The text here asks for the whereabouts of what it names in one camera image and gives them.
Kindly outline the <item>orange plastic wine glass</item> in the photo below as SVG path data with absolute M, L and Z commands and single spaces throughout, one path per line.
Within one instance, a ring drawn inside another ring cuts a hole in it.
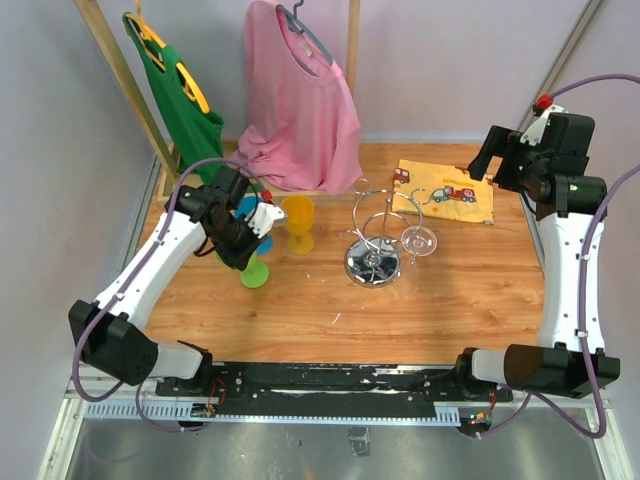
M 309 254 L 314 247 L 310 233 L 314 221 L 312 200 L 303 195 L 291 195 L 282 201 L 281 208 L 287 213 L 287 248 L 295 255 Z

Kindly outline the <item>green plastic wine glass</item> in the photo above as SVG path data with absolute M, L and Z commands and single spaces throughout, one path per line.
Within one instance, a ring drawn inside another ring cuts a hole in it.
M 247 267 L 242 271 L 236 270 L 236 273 L 239 274 L 241 283 L 250 289 L 263 286 L 269 278 L 267 264 L 256 253 L 251 255 Z

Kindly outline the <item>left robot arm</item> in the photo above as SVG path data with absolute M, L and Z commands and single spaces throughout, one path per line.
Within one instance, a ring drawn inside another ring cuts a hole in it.
M 213 356 L 187 342 L 156 342 L 144 333 L 154 306 L 184 262 L 212 247 L 224 265 L 244 271 L 256 249 L 286 213 L 248 169 L 220 162 L 208 185 L 178 182 L 154 233 L 122 273 L 93 301 L 76 301 L 68 313 L 75 351 L 72 382 L 90 402 L 109 398 L 89 394 L 79 368 L 89 365 L 138 386 L 148 378 L 172 378 L 200 396 L 214 383 Z

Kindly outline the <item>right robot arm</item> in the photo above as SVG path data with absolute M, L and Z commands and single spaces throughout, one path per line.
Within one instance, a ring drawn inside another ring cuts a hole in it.
M 467 348 L 458 356 L 455 392 L 474 400 L 493 387 L 580 399 L 620 375 L 620 361 L 605 353 L 597 280 L 607 186 L 585 173 L 595 130 L 589 116 L 552 105 L 524 131 L 494 126 L 469 164 L 480 180 L 490 161 L 500 188 L 535 203 L 544 262 L 544 307 L 537 342 L 505 350 Z

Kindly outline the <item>blue plastic wine glass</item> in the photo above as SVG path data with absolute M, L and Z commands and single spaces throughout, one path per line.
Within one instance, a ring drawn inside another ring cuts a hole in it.
M 244 215 L 246 218 L 249 218 L 256 209 L 256 205 L 261 203 L 262 199 L 260 197 L 255 198 L 253 196 L 244 197 L 240 202 L 238 208 L 234 212 L 234 216 L 236 218 Z M 265 241 L 256 249 L 257 255 L 266 255 L 273 248 L 273 238 L 270 234 L 265 237 Z

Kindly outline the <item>clear wine glass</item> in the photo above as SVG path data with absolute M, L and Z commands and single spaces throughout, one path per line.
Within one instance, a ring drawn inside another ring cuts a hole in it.
M 409 254 L 410 263 L 415 264 L 419 257 L 431 255 L 436 250 L 438 242 L 432 230 L 424 226 L 412 226 L 403 232 L 401 244 Z

